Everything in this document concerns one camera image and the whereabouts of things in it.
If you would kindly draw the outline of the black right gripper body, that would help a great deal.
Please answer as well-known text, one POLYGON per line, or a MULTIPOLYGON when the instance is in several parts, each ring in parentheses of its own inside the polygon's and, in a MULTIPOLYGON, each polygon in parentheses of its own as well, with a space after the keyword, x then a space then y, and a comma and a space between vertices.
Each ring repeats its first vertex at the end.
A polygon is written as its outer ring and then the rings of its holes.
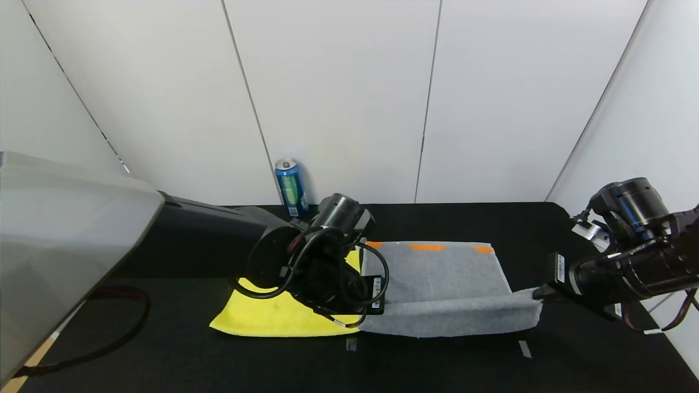
POLYGON ((574 260, 554 252, 547 259, 547 273, 552 274, 547 286, 554 297, 569 300, 604 319, 621 321, 619 295, 627 285, 614 261, 620 255, 621 252, 604 252, 574 260))

